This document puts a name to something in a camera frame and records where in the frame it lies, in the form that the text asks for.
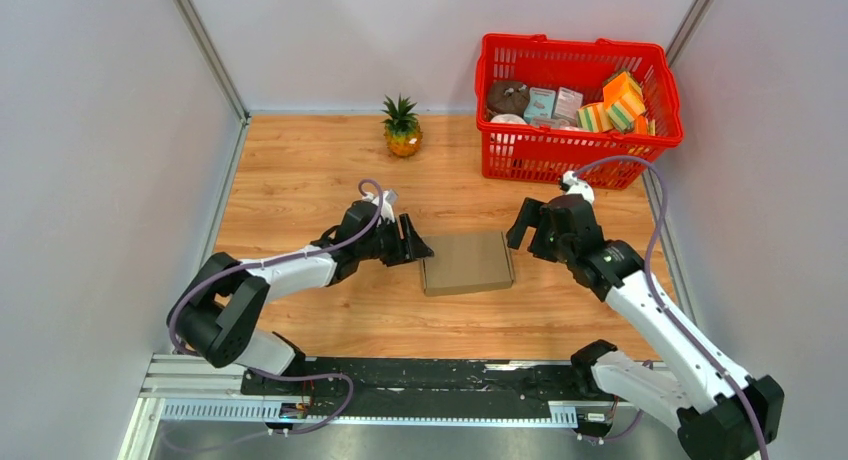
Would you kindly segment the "brown cardboard box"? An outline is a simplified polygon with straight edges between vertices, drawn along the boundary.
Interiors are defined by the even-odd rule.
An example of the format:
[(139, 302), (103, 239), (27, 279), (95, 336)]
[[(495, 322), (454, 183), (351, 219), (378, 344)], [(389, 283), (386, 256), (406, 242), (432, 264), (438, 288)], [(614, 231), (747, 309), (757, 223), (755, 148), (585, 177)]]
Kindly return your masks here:
[(433, 251), (420, 262), (425, 296), (503, 290), (515, 282), (511, 251), (501, 231), (432, 235), (424, 242)]

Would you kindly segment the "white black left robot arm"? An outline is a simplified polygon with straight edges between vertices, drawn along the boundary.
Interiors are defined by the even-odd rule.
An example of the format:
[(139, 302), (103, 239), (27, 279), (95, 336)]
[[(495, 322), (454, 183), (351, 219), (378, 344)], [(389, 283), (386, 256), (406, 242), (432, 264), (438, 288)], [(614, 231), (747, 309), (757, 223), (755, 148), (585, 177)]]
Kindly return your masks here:
[(304, 385), (301, 350), (282, 335), (259, 328), (263, 308), (284, 296), (336, 285), (361, 262), (387, 267), (433, 256), (408, 215), (390, 204), (358, 200), (340, 224), (300, 250), (280, 257), (238, 260), (225, 252), (209, 257), (166, 320), (170, 334), (211, 366), (231, 364), (267, 374), (283, 395)]

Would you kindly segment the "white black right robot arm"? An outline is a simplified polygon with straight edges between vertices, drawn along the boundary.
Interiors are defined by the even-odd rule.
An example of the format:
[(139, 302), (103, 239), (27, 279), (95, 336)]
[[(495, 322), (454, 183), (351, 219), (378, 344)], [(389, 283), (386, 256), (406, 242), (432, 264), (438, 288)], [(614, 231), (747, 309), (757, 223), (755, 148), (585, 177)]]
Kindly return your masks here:
[(785, 400), (774, 378), (751, 376), (701, 333), (645, 272), (636, 250), (604, 237), (583, 195), (526, 198), (506, 234), (508, 247), (519, 248), (528, 229), (535, 231), (529, 253), (564, 264), (579, 285), (628, 320), (668, 370), (652, 370), (597, 340), (571, 357), (576, 394), (631, 402), (675, 432), (691, 459), (765, 458)]

